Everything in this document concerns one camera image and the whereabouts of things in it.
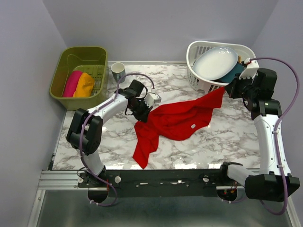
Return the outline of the red t shirt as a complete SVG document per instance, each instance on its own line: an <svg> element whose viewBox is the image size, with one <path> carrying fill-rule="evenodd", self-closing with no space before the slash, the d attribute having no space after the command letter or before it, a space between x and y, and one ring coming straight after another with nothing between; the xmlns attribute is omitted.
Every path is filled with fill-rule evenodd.
<svg viewBox="0 0 303 227"><path fill-rule="evenodd" d="M148 115L147 122L134 126L137 145L133 159L146 168L149 155L159 145L159 137L170 140L186 140L194 132L209 125L213 110L222 106L225 88L218 88L196 100L160 105Z"/></svg>

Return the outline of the white plastic dish basket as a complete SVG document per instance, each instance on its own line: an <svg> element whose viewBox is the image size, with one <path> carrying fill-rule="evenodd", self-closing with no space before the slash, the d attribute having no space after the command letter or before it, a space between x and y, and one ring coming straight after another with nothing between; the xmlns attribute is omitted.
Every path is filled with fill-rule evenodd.
<svg viewBox="0 0 303 227"><path fill-rule="evenodd" d="M245 60L247 58L255 58L255 53L248 47L240 44L228 44L228 43L218 43L218 42L207 42L207 41L194 41L188 48L186 53L187 61L187 80L190 86L195 90L202 90L205 93L209 93L217 88L224 87L228 83L222 83L219 79L217 80L206 80L196 75L193 71L193 65L195 61L206 51L215 47L229 47L233 49L238 54L238 62Z"/></svg>

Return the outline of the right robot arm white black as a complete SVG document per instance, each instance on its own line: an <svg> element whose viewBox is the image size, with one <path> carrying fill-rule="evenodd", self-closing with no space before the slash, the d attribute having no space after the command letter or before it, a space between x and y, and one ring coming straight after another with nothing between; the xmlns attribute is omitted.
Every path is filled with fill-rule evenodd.
<svg viewBox="0 0 303 227"><path fill-rule="evenodd" d="M235 74L225 87L230 98L243 100L255 125L260 151L259 172L254 173L242 164L224 162L218 181L229 185L236 181L245 189L250 199L283 202L300 187L300 180L293 177L288 167L281 129L282 109L272 95L277 74L270 69L258 69L254 77L242 79Z"/></svg>

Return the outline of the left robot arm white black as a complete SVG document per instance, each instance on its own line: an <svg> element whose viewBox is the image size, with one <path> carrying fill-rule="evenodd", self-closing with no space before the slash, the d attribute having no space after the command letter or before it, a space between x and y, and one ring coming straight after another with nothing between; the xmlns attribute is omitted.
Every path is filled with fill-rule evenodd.
<svg viewBox="0 0 303 227"><path fill-rule="evenodd" d="M97 149L101 142L103 124L121 111L130 110L132 116L141 122L147 122L152 105L146 104L140 98L141 92L147 90L146 86L133 80L129 87L118 89L118 93L98 105L95 110L78 109L73 116L67 133L67 141L74 149L81 150L81 156L91 171L89 182L101 186L105 181L102 173L105 169Z"/></svg>

